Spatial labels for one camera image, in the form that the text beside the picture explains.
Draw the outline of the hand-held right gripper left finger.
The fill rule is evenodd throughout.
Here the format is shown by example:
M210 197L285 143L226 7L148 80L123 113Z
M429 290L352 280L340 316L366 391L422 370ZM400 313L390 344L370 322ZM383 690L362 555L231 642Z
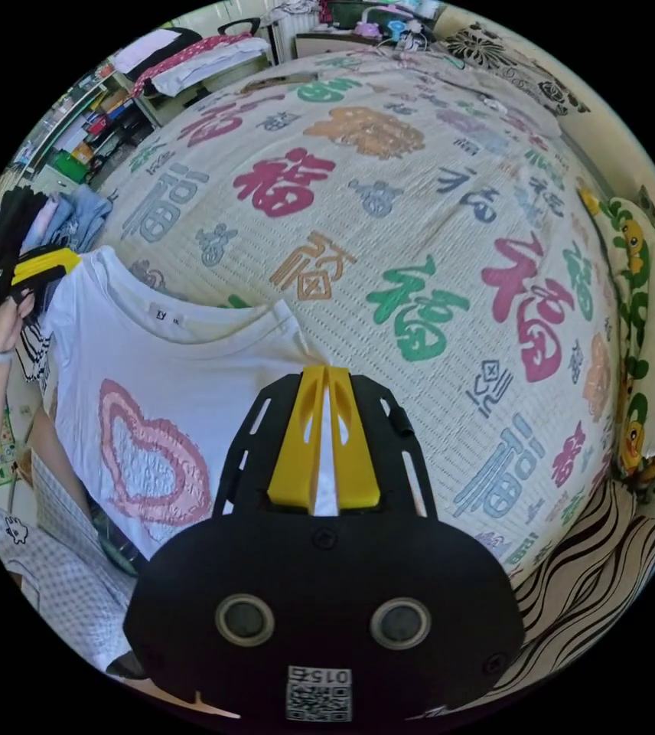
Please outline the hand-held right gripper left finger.
M268 497L280 508L313 512L320 469L326 368L307 367L298 379Z

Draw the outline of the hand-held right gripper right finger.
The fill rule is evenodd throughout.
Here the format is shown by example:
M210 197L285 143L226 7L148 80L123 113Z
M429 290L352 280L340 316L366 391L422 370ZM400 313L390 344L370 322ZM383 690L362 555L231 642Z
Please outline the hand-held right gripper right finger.
M367 511L380 489L348 369L327 368L334 484L338 511Z

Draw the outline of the person's left hand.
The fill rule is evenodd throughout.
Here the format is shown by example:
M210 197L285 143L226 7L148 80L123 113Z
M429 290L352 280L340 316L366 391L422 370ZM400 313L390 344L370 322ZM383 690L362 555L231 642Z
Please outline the person's left hand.
M8 353L15 347L25 319L34 309L33 291L25 289L18 296L19 300L9 296L0 305L0 354Z

